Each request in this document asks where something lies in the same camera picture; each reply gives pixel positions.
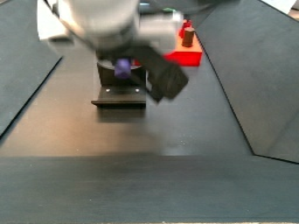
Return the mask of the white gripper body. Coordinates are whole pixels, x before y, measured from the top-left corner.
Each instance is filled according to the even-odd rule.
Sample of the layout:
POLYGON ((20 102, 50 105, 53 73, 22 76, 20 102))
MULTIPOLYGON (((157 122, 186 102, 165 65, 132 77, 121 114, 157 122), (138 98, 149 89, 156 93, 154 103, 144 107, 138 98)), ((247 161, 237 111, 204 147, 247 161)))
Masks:
POLYGON ((182 20, 177 10, 140 8, 40 8, 36 17, 41 40, 72 36, 94 51, 149 45, 137 37, 141 23, 182 20))

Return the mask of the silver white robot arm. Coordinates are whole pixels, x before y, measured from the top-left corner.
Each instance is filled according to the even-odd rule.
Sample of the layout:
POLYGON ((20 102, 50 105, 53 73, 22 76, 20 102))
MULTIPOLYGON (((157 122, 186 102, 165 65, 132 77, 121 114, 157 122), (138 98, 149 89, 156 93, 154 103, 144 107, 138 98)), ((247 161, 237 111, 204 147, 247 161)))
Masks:
POLYGON ((148 45, 166 54, 176 47, 182 21, 213 4, 212 0, 37 0, 38 39, 74 37, 102 52, 148 45))

